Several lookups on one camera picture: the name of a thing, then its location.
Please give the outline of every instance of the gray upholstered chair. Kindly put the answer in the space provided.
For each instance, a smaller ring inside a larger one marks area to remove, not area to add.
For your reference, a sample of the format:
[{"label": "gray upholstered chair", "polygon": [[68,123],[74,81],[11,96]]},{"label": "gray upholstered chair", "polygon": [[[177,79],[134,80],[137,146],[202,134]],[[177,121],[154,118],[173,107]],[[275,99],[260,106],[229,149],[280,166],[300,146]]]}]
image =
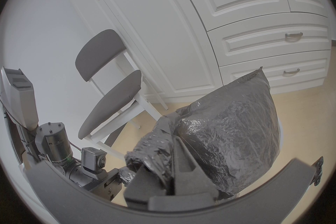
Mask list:
[{"label": "gray upholstered chair", "polygon": [[[92,77],[108,62],[121,53],[125,55],[134,68],[134,71],[105,95]],[[86,82],[92,84],[102,96],[102,99],[82,124],[82,127],[78,132],[78,138],[85,138],[93,143],[95,147],[98,147],[115,157],[123,159],[123,154],[111,149],[111,146],[126,123],[144,110],[146,110],[155,120],[158,120],[161,117],[161,114],[139,93],[141,83],[144,82],[149,89],[153,91],[154,95],[165,109],[168,109],[168,107],[142,75],[137,65],[127,53],[123,41],[114,30],[104,30],[90,39],[79,52],[75,64],[82,78]],[[122,111],[121,109],[130,102],[133,102],[132,105],[125,111]],[[119,115],[91,135],[91,132],[94,129],[107,121],[115,113],[119,113]],[[140,128],[136,123],[133,122],[133,124],[137,128]],[[106,142],[101,142],[101,140],[107,136],[108,138]]]}]

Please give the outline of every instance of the metal handle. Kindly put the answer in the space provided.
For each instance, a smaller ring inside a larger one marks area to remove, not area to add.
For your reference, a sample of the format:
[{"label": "metal handle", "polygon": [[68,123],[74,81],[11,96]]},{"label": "metal handle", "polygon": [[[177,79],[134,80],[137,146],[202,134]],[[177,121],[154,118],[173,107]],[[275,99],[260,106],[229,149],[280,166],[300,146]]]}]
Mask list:
[{"label": "metal handle", "polygon": [[296,73],[298,73],[299,71],[300,71],[300,68],[297,68],[296,71],[290,71],[290,72],[284,71],[283,73],[284,73],[284,74],[296,74]]},{"label": "metal handle", "polygon": [[301,37],[303,36],[303,32],[300,33],[287,33],[285,34],[286,37]]}]

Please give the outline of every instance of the wooden floor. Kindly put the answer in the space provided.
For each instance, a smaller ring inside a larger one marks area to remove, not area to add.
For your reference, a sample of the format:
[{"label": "wooden floor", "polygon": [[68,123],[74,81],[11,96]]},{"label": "wooden floor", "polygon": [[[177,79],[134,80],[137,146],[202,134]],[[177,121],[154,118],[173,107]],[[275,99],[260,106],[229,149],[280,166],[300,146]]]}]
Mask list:
[{"label": "wooden floor", "polygon": [[[244,195],[262,185],[279,172],[292,158],[298,158],[308,164],[313,164],[319,157],[324,157],[323,176],[321,183],[310,186],[304,197],[294,210],[283,221],[283,224],[293,223],[314,202],[323,186],[333,174],[336,164],[336,48],[332,48],[328,76],[320,87],[273,95],[276,111],[283,125],[283,148],[272,168],[258,181],[243,190]],[[162,114],[168,114],[189,103],[167,104],[169,110],[164,110],[159,104],[154,104]],[[134,121],[141,125],[135,129],[127,124],[112,148],[125,154],[131,151],[139,139],[150,132],[155,124],[146,112],[138,115]],[[107,169],[122,167],[123,160],[108,156]],[[122,192],[113,202],[126,205]]]}]

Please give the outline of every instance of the metal cylinder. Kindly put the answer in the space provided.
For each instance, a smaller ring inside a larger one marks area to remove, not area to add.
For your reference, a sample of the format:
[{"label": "metal cylinder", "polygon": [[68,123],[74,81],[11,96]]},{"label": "metal cylinder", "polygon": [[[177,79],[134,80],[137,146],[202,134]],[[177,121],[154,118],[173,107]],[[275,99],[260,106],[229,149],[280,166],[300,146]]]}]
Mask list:
[{"label": "metal cylinder", "polygon": [[72,160],[70,142],[61,122],[48,122],[38,127],[35,143],[53,165],[64,165]]}]

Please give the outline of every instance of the crumpled plastic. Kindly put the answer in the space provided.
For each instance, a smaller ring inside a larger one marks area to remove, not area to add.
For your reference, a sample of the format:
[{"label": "crumpled plastic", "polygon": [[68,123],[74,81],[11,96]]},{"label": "crumpled plastic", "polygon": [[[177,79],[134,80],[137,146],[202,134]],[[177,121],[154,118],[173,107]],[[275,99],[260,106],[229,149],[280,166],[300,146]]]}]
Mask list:
[{"label": "crumpled plastic", "polygon": [[280,151],[278,117],[262,67],[163,116],[125,156],[164,185],[172,177],[171,135],[179,136],[220,193],[239,193],[263,176]]},{"label": "crumpled plastic", "polygon": [[128,185],[135,177],[135,172],[128,169],[127,166],[118,169],[117,177],[120,183]]}]

